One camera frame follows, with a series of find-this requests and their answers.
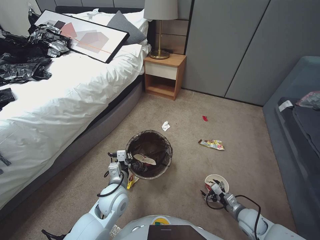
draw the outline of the snack wrapper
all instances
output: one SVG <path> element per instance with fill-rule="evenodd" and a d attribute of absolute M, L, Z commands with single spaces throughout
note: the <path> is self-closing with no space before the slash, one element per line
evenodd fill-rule
<path fill-rule="evenodd" d="M 132 174 L 129 178 L 127 189 L 129 190 L 138 180 L 139 178 Z"/>
<path fill-rule="evenodd" d="M 208 148 L 214 148 L 217 150 L 224 150 L 224 146 L 222 145 L 222 142 L 219 140 L 202 140 L 202 139 L 200 139 L 198 143 L 200 145 L 208 147 Z"/>

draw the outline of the trash can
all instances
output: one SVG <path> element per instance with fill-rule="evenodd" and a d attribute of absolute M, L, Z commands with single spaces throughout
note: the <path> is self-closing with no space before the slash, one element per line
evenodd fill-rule
<path fill-rule="evenodd" d="M 160 133 L 146 130 L 133 136 L 127 144 L 127 152 L 132 156 L 141 154 L 155 160 L 156 165 L 148 166 L 145 172 L 130 171 L 138 178 L 150 180 L 160 177 L 170 167 L 172 160 L 172 147 L 169 141 Z"/>

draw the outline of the pillow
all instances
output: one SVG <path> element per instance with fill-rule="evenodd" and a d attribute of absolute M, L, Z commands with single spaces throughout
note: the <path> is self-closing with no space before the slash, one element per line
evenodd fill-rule
<path fill-rule="evenodd" d="M 129 22 L 131 22 L 133 25 L 136 26 L 145 36 L 148 34 L 148 20 L 143 18 L 144 15 L 144 9 L 140 12 L 134 12 L 134 13 L 125 13 L 124 16 L 126 19 L 128 19 Z"/>
<path fill-rule="evenodd" d="M 88 12 L 82 12 L 82 13 L 64 13 L 65 15 L 71 16 L 71 17 L 75 17 L 78 19 L 82 19 L 82 20 L 86 20 L 89 22 L 93 22 L 93 16 L 99 14 L 99 9 L 96 8 L 93 11 L 88 11 Z"/>
<path fill-rule="evenodd" d="M 138 28 L 145 36 L 148 33 L 148 19 L 143 18 L 144 9 L 140 12 L 134 12 L 134 13 L 125 13 L 123 14 L 126 19 L 131 22 L 136 28 Z M 92 16 L 92 22 L 101 24 L 101 25 L 108 25 L 110 20 L 113 18 L 115 14 L 114 13 L 104 13 L 99 12 L 99 14 L 96 14 Z"/>
<path fill-rule="evenodd" d="M 120 11 L 118 11 L 116 15 L 114 15 L 114 17 L 108 23 L 107 27 L 125 31 L 130 34 L 124 45 L 140 43 L 146 38 L 146 36 L 143 35 L 143 33 L 131 22 L 129 22 Z"/>

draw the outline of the wooden nightstand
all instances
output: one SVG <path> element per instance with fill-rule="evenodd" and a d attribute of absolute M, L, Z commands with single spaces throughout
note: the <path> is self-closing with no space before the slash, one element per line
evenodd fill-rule
<path fill-rule="evenodd" d="M 144 59 L 146 93 L 175 100 L 182 84 L 185 55 L 170 54 L 167 59 Z"/>

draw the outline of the white sticker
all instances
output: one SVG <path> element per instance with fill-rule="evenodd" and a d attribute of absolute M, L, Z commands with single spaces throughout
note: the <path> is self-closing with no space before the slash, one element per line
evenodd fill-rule
<path fill-rule="evenodd" d="M 279 106 L 279 111 L 282 112 L 283 110 L 285 110 L 287 107 L 293 107 L 292 103 L 287 100 L 285 101 L 284 103 L 282 103 L 280 106 Z"/>

